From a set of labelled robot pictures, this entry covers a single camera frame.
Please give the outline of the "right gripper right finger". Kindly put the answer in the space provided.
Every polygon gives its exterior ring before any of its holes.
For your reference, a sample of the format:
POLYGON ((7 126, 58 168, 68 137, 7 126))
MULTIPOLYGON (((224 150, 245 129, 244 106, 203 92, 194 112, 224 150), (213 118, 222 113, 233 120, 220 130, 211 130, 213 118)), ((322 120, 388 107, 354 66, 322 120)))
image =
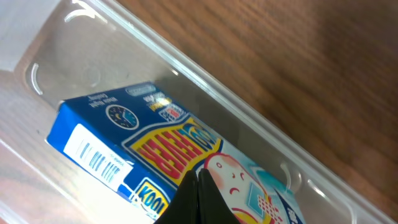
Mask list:
POLYGON ((202 169, 198 175, 198 212, 201 224, 240 224, 208 169, 202 169))

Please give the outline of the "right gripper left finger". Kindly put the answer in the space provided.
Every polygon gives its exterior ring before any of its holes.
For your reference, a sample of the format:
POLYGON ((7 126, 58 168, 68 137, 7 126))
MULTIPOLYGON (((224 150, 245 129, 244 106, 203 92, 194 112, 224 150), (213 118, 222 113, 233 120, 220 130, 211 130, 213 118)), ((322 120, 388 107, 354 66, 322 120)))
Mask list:
POLYGON ((198 205, 198 178, 188 171, 180 183, 174 198, 154 224, 196 224, 198 205))

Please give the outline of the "blue Kool Fever box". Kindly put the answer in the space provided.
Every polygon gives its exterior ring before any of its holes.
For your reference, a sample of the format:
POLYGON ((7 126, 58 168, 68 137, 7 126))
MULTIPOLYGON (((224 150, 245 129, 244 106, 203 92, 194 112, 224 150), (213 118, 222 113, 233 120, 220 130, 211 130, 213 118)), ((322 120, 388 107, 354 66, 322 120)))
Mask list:
POLYGON ((151 82, 63 101, 47 142, 157 219, 209 170, 241 223, 303 223, 293 192, 151 82))

